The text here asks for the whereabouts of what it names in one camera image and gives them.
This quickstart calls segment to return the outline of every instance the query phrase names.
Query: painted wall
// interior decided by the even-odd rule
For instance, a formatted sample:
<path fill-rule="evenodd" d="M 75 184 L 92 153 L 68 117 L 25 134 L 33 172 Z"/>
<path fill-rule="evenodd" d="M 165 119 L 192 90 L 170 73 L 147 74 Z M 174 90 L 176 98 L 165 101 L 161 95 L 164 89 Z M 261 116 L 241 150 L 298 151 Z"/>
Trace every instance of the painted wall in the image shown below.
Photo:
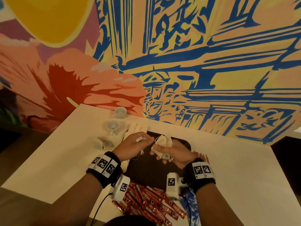
<path fill-rule="evenodd" d="M 268 145 L 301 126 L 301 0 L 0 8 L 1 113 L 31 128 L 80 103 Z"/>

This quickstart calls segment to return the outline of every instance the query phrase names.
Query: black tray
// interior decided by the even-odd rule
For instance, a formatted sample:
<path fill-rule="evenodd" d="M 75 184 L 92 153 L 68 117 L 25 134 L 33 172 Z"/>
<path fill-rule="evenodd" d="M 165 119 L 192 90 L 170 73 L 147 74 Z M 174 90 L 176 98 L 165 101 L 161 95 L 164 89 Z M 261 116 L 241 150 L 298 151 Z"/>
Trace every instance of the black tray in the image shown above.
<path fill-rule="evenodd" d="M 161 134 L 155 132 L 147 132 L 151 137 L 155 139 Z M 186 140 L 171 137 L 180 141 L 188 150 L 191 151 L 191 146 Z M 166 191 L 166 178 L 170 172 L 176 172 L 180 177 L 183 177 L 183 170 L 179 169 L 174 163 L 167 162 L 162 163 L 162 160 L 156 159 L 156 154 L 151 156 L 150 151 L 152 145 L 149 145 L 144 149 L 144 154 L 136 156 L 130 160 L 129 166 L 124 175 L 128 176 L 131 181 L 137 182 L 141 185 L 148 185 L 156 187 Z"/>

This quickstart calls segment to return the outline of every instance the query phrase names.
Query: red flower painting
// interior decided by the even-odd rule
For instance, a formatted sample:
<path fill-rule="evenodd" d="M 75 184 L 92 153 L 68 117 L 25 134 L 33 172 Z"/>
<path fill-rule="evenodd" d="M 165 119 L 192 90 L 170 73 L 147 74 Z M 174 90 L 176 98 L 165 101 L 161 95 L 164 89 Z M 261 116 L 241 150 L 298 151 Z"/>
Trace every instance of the red flower painting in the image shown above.
<path fill-rule="evenodd" d="M 0 34 L 0 81 L 16 93 L 19 116 L 29 127 L 52 132 L 84 103 L 142 116 L 146 92 L 135 76 L 119 74 L 81 51 L 70 48 L 44 64 L 39 43 Z"/>

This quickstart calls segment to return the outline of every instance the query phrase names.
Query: white table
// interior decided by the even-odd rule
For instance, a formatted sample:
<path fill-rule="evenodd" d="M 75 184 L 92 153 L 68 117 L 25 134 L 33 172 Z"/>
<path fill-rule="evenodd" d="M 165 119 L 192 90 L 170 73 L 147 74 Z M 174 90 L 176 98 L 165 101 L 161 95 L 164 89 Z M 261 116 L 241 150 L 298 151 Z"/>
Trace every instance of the white table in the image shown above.
<path fill-rule="evenodd" d="M 109 136 L 106 122 L 112 111 L 80 105 L 2 185 L 3 188 L 53 203 L 84 174 L 99 154 L 92 137 L 107 136 L 117 145 L 127 125 L 148 125 L 152 132 L 187 140 L 193 151 L 207 154 L 216 185 L 245 226 L 300 226 L 301 208 L 270 147 L 129 115 L 118 135 Z M 90 217 L 109 191 L 99 196 Z M 96 219 L 120 216 L 107 198 Z M 188 225 L 187 219 L 172 221 Z"/>

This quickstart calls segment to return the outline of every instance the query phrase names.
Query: hand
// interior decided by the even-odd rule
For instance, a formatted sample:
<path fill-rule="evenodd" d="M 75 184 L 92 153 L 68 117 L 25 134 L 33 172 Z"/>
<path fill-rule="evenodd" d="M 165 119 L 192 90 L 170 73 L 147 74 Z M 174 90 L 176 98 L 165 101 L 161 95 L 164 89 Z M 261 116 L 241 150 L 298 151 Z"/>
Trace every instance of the hand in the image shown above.
<path fill-rule="evenodd" d="M 139 137 L 145 137 L 145 140 L 136 142 Z M 112 152 L 119 158 L 121 162 L 129 160 L 138 155 L 140 150 L 143 150 L 150 145 L 155 139 L 144 132 L 130 134 L 123 140 Z"/>
<path fill-rule="evenodd" d="M 195 160 L 198 157 L 196 152 L 189 151 L 183 144 L 178 140 L 172 140 L 172 147 L 162 147 L 158 144 L 154 144 L 153 147 L 158 152 L 168 153 L 173 158 L 174 164 L 180 169 L 183 169 L 188 163 Z"/>

